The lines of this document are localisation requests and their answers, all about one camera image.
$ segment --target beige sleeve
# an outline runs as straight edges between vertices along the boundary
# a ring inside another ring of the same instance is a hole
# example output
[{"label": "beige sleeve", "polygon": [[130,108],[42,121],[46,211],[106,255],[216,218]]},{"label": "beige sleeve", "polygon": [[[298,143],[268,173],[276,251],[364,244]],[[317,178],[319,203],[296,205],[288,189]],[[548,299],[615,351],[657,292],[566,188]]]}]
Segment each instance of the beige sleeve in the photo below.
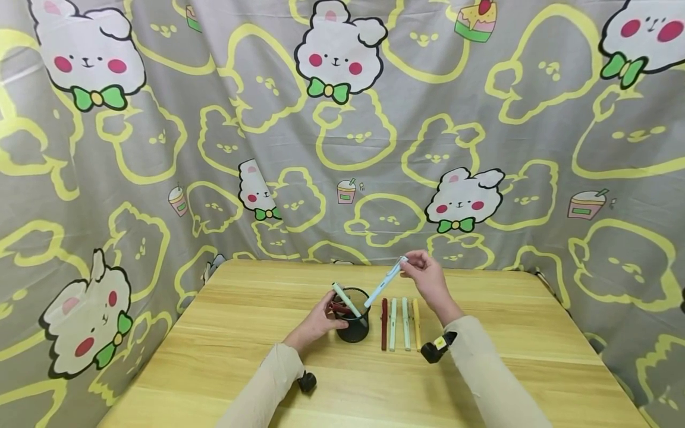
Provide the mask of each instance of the beige sleeve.
[{"label": "beige sleeve", "polygon": [[297,351],[286,344],[274,345],[216,428],[267,428],[276,407],[303,374]]},{"label": "beige sleeve", "polygon": [[457,333],[449,350],[488,428],[552,426],[535,400],[504,365],[478,319],[464,316],[449,323],[445,327],[447,331]]}]

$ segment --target yellow pen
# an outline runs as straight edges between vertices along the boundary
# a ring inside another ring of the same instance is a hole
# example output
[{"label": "yellow pen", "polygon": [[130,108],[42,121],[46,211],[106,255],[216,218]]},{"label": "yellow pen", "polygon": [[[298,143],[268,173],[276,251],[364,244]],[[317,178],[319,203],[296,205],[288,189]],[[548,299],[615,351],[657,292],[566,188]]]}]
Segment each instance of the yellow pen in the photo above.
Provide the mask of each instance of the yellow pen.
[{"label": "yellow pen", "polygon": [[419,300],[412,300],[412,309],[414,310],[414,332],[416,333],[416,350],[421,352],[421,317],[419,316]]}]

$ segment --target person's right hand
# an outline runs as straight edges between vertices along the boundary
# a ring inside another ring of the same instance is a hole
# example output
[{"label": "person's right hand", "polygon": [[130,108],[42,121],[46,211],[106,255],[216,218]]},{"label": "person's right hand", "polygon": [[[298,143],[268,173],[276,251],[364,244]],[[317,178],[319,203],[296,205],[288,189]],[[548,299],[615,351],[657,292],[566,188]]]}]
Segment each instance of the person's right hand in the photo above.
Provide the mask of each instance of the person's right hand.
[{"label": "person's right hand", "polygon": [[416,289],[438,316],[443,327],[464,316],[464,312],[449,295],[440,264],[426,250],[410,251],[405,257],[408,261],[400,263],[400,276],[414,280]]}]

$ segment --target cartoon bunny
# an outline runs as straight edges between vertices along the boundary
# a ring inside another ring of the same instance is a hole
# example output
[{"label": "cartoon bunny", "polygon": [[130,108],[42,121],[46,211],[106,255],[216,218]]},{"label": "cartoon bunny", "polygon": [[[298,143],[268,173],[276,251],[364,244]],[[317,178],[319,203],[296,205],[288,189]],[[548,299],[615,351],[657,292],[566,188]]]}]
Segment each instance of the cartoon bunny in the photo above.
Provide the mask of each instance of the cartoon bunny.
[{"label": "cartoon bunny", "polygon": [[600,52],[609,58],[602,79],[635,84],[641,73],[655,74],[685,62],[685,3],[626,0],[604,24]]},{"label": "cartoon bunny", "polygon": [[378,47],[387,36],[380,19],[350,21],[342,1],[317,1],[310,29],[295,48],[297,72],[309,80],[309,96],[325,96],[343,105],[350,94],[373,86],[383,73]]},{"label": "cartoon bunny", "polygon": [[473,231],[476,223],[490,218],[502,204],[497,186],[504,173],[495,168],[473,177],[466,168],[457,168],[440,178],[437,193],[426,207],[426,218],[438,224],[438,233],[450,230]]},{"label": "cartoon bunny", "polygon": [[238,173],[240,175],[238,199],[245,208],[254,211],[255,218],[259,221],[266,218],[281,220],[281,213],[276,208],[276,202],[271,197],[257,161],[250,159],[238,165]]},{"label": "cartoon bunny", "polygon": [[130,298],[126,272],[109,267],[104,252],[96,249],[90,279],[67,284],[38,320],[53,341],[49,376],[71,379],[93,363],[105,368],[133,325],[127,314]]},{"label": "cartoon bunny", "polygon": [[145,86],[145,68],[131,23],[114,8],[80,14],[67,0],[29,0],[40,54],[53,85],[72,94],[76,108],[124,110],[126,95]]}]

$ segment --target fabric backdrop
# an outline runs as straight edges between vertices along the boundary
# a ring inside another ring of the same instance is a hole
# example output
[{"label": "fabric backdrop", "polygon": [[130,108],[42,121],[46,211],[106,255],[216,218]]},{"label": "fabric backdrop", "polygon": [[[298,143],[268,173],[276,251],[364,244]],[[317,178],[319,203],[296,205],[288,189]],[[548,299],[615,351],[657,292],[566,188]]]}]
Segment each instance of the fabric backdrop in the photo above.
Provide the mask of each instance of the fabric backdrop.
[{"label": "fabric backdrop", "polygon": [[193,1],[3,0],[0,426],[95,426],[224,260],[416,248],[682,426],[685,1]]}]

